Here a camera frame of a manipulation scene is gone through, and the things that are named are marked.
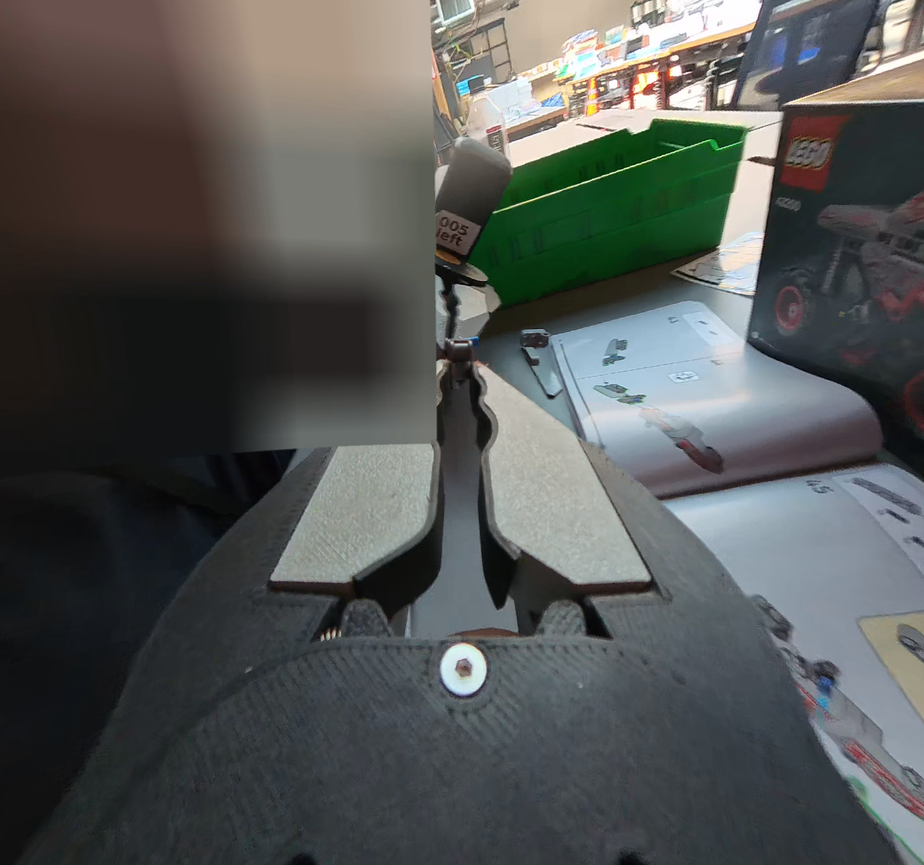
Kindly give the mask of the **dark lego truck box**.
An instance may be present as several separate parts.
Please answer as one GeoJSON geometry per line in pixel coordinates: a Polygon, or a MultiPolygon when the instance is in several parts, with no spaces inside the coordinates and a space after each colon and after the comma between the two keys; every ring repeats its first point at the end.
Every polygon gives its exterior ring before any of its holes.
{"type": "Polygon", "coordinates": [[[783,108],[748,338],[922,445],[922,63],[783,108]]]}

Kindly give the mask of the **cluttered wooden workbench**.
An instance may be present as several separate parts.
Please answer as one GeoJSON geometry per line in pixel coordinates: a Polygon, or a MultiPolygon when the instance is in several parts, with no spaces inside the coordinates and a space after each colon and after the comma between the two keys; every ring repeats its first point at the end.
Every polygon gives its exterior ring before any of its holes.
{"type": "Polygon", "coordinates": [[[606,109],[706,106],[706,77],[723,58],[737,59],[756,27],[763,0],[660,0],[653,13],[636,7],[634,25],[572,36],[560,56],[517,74],[533,98],[588,118],[606,109]]]}

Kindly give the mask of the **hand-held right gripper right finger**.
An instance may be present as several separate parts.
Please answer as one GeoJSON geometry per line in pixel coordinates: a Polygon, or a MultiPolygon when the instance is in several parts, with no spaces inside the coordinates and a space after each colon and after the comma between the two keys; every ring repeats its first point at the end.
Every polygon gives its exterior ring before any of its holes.
{"type": "Polygon", "coordinates": [[[484,579],[502,607],[643,593],[653,575],[580,439],[483,363],[471,367],[484,579]]]}

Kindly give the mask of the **grey lego piece blue pin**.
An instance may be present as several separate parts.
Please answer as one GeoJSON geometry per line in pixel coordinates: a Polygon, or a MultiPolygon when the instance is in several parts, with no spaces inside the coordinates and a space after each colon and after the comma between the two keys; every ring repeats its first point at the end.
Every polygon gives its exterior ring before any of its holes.
{"type": "Polygon", "coordinates": [[[444,359],[448,365],[450,383],[454,388],[470,380],[477,363],[479,337],[448,338],[444,342],[444,359]]]}

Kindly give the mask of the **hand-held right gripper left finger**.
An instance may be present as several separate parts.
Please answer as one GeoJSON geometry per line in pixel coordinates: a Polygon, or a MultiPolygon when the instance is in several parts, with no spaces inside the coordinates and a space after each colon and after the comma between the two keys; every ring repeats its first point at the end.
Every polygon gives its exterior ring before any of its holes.
{"type": "Polygon", "coordinates": [[[440,568],[435,444],[334,450],[271,571],[278,591],[416,598],[440,568]]]}

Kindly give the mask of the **clear plastic bottle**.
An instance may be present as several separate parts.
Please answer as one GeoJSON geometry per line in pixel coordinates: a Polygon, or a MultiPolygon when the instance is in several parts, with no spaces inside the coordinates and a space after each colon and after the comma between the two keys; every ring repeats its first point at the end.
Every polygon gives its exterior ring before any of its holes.
{"type": "Polygon", "coordinates": [[[468,109],[466,132],[470,139],[490,147],[510,159],[509,138],[502,109],[491,100],[486,89],[472,97],[468,109]]]}

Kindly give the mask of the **person's dark clothed body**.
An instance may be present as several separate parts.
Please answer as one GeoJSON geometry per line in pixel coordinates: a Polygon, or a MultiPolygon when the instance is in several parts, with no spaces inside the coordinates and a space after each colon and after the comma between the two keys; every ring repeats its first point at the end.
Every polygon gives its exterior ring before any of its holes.
{"type": "Polygon", "coordinates": [[[1,861],[98,741],[179,587],[294,450],[3,476],[1,861]]]}

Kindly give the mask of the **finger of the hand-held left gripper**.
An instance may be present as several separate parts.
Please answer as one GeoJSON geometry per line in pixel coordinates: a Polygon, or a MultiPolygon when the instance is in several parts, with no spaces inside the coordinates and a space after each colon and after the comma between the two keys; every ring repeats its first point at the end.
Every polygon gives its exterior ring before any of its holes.
{"type": "Polygon", "coordinates": [[[436,345],[477,340],[499,306],[500,299],[489,285],[447,285],[436,280],[436,345]]]}

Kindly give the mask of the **open lego instruction booklet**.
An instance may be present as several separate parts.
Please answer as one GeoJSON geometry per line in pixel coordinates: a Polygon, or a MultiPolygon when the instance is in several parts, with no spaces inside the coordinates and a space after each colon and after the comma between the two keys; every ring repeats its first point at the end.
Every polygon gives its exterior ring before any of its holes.
{"type": "Polygon", "coordinates": [[[834,765],[922,863],[922,482],[872,408],[683,302],[552,336],[576,430],[756,605],[834,765]]]}

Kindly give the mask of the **green plastic bin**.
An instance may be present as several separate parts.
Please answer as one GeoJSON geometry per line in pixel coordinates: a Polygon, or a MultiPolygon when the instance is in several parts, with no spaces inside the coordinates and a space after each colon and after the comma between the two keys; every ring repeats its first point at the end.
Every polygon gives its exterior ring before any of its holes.
{"type": "Polygon", "coordinates": [[[513,306],[717,248],[746,134],[656,119],[517,166],[469,261],[513,306]]]}

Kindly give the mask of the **dark grey lego beam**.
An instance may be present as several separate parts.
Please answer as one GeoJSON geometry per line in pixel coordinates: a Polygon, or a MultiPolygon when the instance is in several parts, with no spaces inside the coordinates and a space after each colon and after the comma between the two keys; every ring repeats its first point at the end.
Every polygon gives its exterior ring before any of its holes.
{"type": "Polygon", "coordinates": [[[557,397],[563,388],[554,363],[550,333],[540,328],[523,329],[519,341],[526,363],[545,396],[557,397]]]}

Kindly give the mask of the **tall black box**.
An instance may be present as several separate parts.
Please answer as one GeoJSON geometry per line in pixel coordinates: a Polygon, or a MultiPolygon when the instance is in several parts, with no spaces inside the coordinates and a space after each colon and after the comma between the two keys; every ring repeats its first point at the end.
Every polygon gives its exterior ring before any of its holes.
{"type": "Polygon", "coordinates": [[[881,0],[762,0],[731,109],[778,111],[854,74],[881,0]]]}

